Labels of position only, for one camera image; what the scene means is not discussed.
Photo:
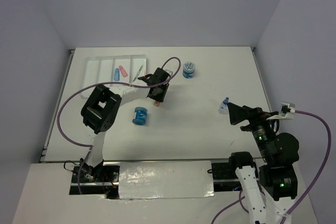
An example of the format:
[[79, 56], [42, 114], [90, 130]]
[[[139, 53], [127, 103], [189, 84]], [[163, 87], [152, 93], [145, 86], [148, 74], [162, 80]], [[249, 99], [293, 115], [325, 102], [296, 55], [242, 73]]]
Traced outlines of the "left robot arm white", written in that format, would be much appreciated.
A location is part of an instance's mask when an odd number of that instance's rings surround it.
[[170, 77], [168, 72], [157, 68], [153, 74], [139, 77], [130, 84], [116, 84], [110, 88], [99, 84], [94, 88], [81, 110], [87, 137], [92, 146], [89, 148], [88, 157], [80, 160], [80, 165], [90, 181], [95, 182], [102, 177], [104, 138], [106, 131], [114, 124], [119, 108], [144, 98], [163, 102]]

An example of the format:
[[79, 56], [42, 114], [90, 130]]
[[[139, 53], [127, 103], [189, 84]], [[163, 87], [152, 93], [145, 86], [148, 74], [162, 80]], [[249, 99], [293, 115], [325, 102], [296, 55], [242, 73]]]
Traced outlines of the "blue translucent eraser case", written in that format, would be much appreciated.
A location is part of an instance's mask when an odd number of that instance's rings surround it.
[[120, 69], [119, 68], [115, 68], [113, 79], [114, 79], [115, 82], [120, 81]]

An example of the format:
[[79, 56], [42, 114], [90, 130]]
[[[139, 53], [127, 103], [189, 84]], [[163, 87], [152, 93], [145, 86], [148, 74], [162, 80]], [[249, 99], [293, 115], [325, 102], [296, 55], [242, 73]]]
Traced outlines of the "green pen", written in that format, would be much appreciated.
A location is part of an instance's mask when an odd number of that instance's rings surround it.
[[136, 74], [135, 74], [134, 79], [133, 79], [132, 82], [134, 82], [139, 77], [142, 69], [143, 69], [143, 65], [141, 65], [140, 68], [138, 69], [138, 71], [136, 72]]

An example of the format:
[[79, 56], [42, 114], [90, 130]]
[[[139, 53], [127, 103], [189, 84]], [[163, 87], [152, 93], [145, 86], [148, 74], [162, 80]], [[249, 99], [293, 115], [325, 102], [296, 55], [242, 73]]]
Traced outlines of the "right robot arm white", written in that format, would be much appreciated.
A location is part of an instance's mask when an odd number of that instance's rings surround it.
[[276, 134], [274, 124], [291, 120], [295, 106], [283, 103], [279, 112], [262, 108], [227, 105], [231, 125], [245, 120], [243, 132], [251, 132], [264, 164], [257, 167], [249, 152], [235, 152], [229, 157], [228, 171], [238, 177], [246, 198], [250, 223], [280, 223], [293, 206], [298, 191], [298, 179], [293, 164], [299, 160], [299, 142], [289, 133]]

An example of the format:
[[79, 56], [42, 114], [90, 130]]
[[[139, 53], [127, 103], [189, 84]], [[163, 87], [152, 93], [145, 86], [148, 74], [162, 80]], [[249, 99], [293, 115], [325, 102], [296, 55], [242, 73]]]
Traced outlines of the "clear bottle blue cap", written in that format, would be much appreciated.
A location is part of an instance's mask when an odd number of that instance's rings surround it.
[[226, 97], [224, 101], [220, 104], [218, 112], [219, 114], [228, 114], [228, 103], [229, 103], [229, 97]]

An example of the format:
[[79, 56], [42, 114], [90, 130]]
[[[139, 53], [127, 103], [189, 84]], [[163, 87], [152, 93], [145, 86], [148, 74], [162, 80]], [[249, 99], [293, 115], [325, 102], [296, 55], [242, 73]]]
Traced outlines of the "white divided organizer tray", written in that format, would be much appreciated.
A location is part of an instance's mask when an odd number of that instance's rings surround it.
[[128, 76], [125, 78], [120, 73], [119, 82], [133, 83], [134, 76], [141, 65], [143, 65], [143, 69], [139, 77], [146, 74], [146, 60], [146, 55], [119, 55], [87, 58], [80, 88], [83, 89], [100, 82], [115, 82], [113, 79], [114, 70], [115, 68], [118, 68], [119, 65], [122, 65], [128, 73]]

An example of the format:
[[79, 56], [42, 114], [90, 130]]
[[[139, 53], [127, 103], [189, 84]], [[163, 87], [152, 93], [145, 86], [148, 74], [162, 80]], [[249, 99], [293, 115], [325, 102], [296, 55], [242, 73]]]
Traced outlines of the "blue jar lying sideways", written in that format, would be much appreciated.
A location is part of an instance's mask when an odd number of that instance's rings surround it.
[[134, 109], [134, 117], [132, 123], [135, 125], [145, 125], [148, 115], [148, 110], [144, 107], [138, 106]]

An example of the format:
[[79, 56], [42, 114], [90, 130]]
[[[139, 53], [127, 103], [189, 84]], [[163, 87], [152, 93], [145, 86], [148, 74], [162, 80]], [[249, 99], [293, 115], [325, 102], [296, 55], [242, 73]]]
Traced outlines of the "silver foil covered panel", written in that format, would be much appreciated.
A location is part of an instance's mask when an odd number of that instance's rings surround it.
[[120, 199], [206, 198], [214, 196], [210, 161], [121, 163]]

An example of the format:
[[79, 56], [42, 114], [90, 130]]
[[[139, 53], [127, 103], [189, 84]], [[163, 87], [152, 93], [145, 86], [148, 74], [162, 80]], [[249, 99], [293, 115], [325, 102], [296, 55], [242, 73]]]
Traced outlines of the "blue paint jar white lid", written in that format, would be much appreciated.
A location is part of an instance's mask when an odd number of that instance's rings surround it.
[[183, 77], [190, 79], [195, 73], [195, 64], [193, 62], [186, 62], [183, 65]]

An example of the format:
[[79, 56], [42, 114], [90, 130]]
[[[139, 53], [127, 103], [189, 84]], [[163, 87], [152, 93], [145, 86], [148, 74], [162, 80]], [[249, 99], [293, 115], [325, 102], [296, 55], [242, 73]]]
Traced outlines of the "pink translucent eraser case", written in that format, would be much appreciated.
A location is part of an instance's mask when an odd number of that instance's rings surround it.
[[121, 75], [122, 75], [124, 78], [128, 76], [128, 73], [127, 73], [126, 69], [125, 69], [122, 65], [119, 65], [118, 68], [119, 68], [119, 71], [120, 71]]

